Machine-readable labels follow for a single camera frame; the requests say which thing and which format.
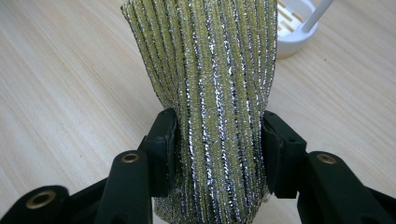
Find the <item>white object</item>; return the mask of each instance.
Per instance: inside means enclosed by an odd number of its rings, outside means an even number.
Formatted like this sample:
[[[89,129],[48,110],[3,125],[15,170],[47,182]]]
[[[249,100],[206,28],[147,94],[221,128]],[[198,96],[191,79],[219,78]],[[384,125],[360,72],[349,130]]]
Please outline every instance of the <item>white object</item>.
[[[318,20],[334,0],[322,0],[315,9],[309,0],[277,1],[278,59],[287,58],[301,49],[317,30]]]

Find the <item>wood grain surface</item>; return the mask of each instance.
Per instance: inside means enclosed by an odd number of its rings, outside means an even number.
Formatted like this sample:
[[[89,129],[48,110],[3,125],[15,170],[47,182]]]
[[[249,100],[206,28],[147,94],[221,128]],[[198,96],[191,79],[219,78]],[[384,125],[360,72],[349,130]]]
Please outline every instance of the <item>wood grain surface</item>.
[[[32,189],[73,194],[101,180],[162,110],[123,1],[0,0],[0,217]],[[308,151],[338,155],[392,197],[395,21],[394,0],[334,1],[304,48],[276,63],[267,107]],[[255,223],[300,223],[296,200],[271,197]]]

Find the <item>wooden table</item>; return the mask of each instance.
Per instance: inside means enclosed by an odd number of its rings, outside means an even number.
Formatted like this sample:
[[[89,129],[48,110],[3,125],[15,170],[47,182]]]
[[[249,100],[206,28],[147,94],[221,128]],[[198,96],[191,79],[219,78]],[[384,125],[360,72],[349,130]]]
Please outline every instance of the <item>wooden table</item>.
[[[32,189],[73,194],[104,178],[162,110],[123,1],[0,1],[0,217]],[[340,156],[392,197],[395,21],[394,0],[335,1],[305,47],[276,63],[267,107],[308,151]],[[270,198],[263,222],[299,223],[296,201]]]

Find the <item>fabric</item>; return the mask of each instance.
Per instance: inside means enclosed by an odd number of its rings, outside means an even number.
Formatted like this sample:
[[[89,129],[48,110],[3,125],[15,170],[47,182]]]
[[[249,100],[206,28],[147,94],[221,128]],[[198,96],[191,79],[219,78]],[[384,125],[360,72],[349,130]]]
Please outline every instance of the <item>fabric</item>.
[[[261,119],[276,58],[276,0],[130,0],[152,86],[177,112],[177,188],[155,200],[170,223],[249,223],[265,184]]]

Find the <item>metallic fabric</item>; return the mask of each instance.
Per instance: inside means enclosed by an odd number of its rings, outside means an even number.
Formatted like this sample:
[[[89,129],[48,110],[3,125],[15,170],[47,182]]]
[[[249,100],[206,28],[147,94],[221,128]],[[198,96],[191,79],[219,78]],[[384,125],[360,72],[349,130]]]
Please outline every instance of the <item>metallic fabric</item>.
[[[171,223],[249,223],[266,195],[261,119],[276,58],[276,0],[130,0],[122,7],[165,108],[176,110]]]

